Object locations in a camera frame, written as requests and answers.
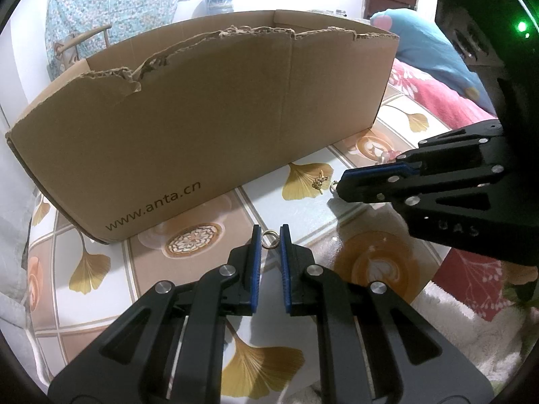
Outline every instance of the table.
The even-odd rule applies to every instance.
[[[346,203],[328,188],[348,168],[389,162],[447,130],[388,86],[371,130],[109,245],[80,234],[38,196],[28,278],[45,379],[51,380],[157,281],[191,282],[225,263],[230,249],[250,240],[253,224],[276,231],[289,224],[292,241],[311,248],[317,263],[351,282],[381,279],[412,301],[449,248],[409,237],[390,205]],[[320,171],[329,178],[322,193],[308,182]],[[309,317],[285,314],[281,287],[280,257],[276,250],[265,251],[258,312],[228,321],[223,403],[274,403],[319,379],[316,325]]]

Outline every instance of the torn cardboard edge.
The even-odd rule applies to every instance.
[[[390,40],[398,41],[398,36],[395,36],[391,33],[357,33],[351,29],[344,29],[340,27],[327,27],[325,29],[317,29],[312,31],[306,31],[302,33],[296,33],[292,28],[283,28],[283,27],[254,27],[241,26],[237,28],[232,25],[225,30],[219,30],[215,32],[206,32],[195,35],[191,38],[188,38],[184,41],[181,41],[171,47],[166,48],[166,50],[155,53],[150,58],[147,58],[144,63],[141,64],[137,69],[131,70],[128,67],[113,68],[107,70],[98,70],[93,71],[88,66],[87,60],[81,60],[77,62],[73,67],[69,67],[63,75],[65,77],[61,78],[61,83],[55,83],[60,78],[55,79],[44,91],[42,91],[36,99],[30,103],[22,114],[15,121],[14,125],[17,124],[20,120],[23,120],[33,109],[39,106],[42,102],[45,102],[50,96],[56,94],[60,91],[67,83],[72,80],[80,77],[89,77],[89,78],[98,78],[98,77],[107,77],[107,76],[118,76],[123,78],[129,83],[134,83],[132,87],[132,93],[136,93],[141,90],[140,81],[144,78],[145,74],[154,71],[158,67],[163,67],[168,64],[169,59],[174,59],[178,53],[184,52],[191,47],[196,47],[203,43],[204,41],[218,40],[225,36],[233,35],[257,35],[257,34],[268,34],[268,33],[286,33],[289,34],[293,40],[301,40],[304,37],[313,34],[319,34],[322,32],[349,32],[352,35],[352,40],[356,41],[357,39],[366,40],[366,39],[380,39],[382,37],[388,38]],[[6,133],[6,138],[9,138],[10,131]]]
[[[224,30],[218,30],[214,32],[209,33],[200,33],[198,35],[195,35],[191,38],[188,38],[186,40],[183,40],[175,45],[172,45],[165,50],[161,52],[154,53],[149,58],[146,58],[146,60],[134,71],[131,71],[128,67],[120,67],[115,69],[106,69],[106,70],[98,70],[98,71],[92,71],[90,69],[90,66],[88,66],[88,63],[84,61],[84,64],[81,64],[77,69],[71,72],[66,72],[66,77],[62,80],[62,83],[58,83],[57,86],[50,87],[50,89],[46,90],[47,92],[42,93],[43,95],[41,99],[36,99],[36,101],[32,102],[27,110],[22,114],[21,118],[15,123],[19,123],[20,121],[29,118],[32,116],[32,111],[37,107],[41,106],[44,103],[47,103],[47,101],[50,101],[51,98],[53,98],[55,95],[61,95],[61,91],[66,89],[68,83],[73,82],[75,79],[95,79],[99,82],[104,82],[107,79],[116,79],[119,78],[123,80],[123,82],[120,82],[118,79],[117,83],[115,83],[116,86],[121,87],[121,91],[123,91],[123,96],[129,96],[133,93],[140,92],[142,90],[141,81],[144,79],[144,77],[147,74],[150,74],[153,72],[153,77],[158,77],[161,70],[164,69],[164,67],[170,66],[173,63],[177,63],[176,61],[182,61],[182,57],[186,52],[192,52],[199,50],[200,48],[205,48],[205,45],[211,41],[219,40],[219,39],[232,39],[235,40],[241,40],[242,37],[250,37],[250,36],[256,36],[261,34],[276,34],[277,36],[280,36],[282,34],[285,34],[286,36],[289,36],[293,41],[301,40],[308,37],[313,37],[316,35],[323,35],[324,33],[328,32],[340,32],[343,34],[350,34],[353,41],[356,41],[357,39],[382,39],[387,38],[391,42],[394,42],[395,40],[398,40],[398,37],[392,34],[387,33],[362,33],[358,34],[356,31],[353,31],[351,29],[345,29],[340,27],[327,27],[324,29],[318,29],[314,31],[306,31],[302,33],[296,33],[294,29],[292,28],[284,28],[284,27],[254,27],[251,28],[249,26],[242,26],[240,28],[236,28],[235,26],[231,26]],[[74,218],[67,213],[62,208],[62,205],[59,205],[57,200],[52,198],[51,194],[45,189],[45,187],[41,184],[41,182],[36,178],[34,173],[30,170],[28,165],[23,161],[22,155],[19,153],[17,148],[15,147],[14,142],[11,140],[11,131],[6,134],[6,138],[8,140],[8,144],[12,151],[14,152],[17,159],[20,161],[20,163],[25,168],[25,171],[29,176],[34,180],[40,191],[47,197],[47,199],[50,200],[50,202],[60,211],[64,216],[72,223],[74,224],[78,229],[80,229],[83,233],[85,233],[88,237],[100,242],[100,243],[107,243],[107,240],[103,240],[100,238],[97,238],[96,236],[90,234],[88,230],[83,229],[79,223],[75,222]]]

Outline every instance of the ginkgo leaf pattern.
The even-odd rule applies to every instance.
[[[223,369],[222,395],[256,400],[269,395],[270,389],[282,392],[305,363],[300,349],[250,346],[238,337],[230,322],[226,326],[234,337],[235,353]]]
[[[422,132],[429,128],[429,121],[422,113],[406,113],[408,123],[412,132]]]
[[[42,194],[40,194],[39,205],[37,206],[36,212],[32,216],[32,226],[37,226],[50,210],[51,205],[45,202],[45,198]]]
[[[313,188],[315,179],[319,178],[320,172],[327,176],[328,180],[322,183],[321,189],[328,190],[331,184],[333,168],[329,164],[313,163],[296,165],[290,163],[290,173],[282,188],[282,198],[284,200],[300,200],[303,198],[315,198],[320,195],[320,191]]]
[[[79,265],[69,279],[69,290],[78,291],[86,295],[97,290],[104,277],[110,271],[110,257],[101,254],[90,254],[86,250],[84,238],[79,232],[80,240],[83,243],[83,255]]]

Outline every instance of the blue gripper pad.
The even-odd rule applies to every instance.
[[[285,311],[290,313],[290,306],[292,305],[292,293],[290,291],[290,267],[288,264],[287,244],[291,244],[290,230],[288,225],[281,226],[279,232],[279,247],[281,252],[281,275],[282,275],[282,292],[285,297]]]
[[[257,311],[258,292],[260,286],[260,261],[262,257],[262,229],[260,226],[253,227],[251,237],[250,254],[253,254],[253,271],[251,273],[251,309],[253,313]]]

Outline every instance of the mandala pattern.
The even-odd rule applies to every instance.
[[[215,243],[221,231],[221,227],[217,224],[204,224],[188,228],[173,237],[166,248],[172,255],[188,256]]]

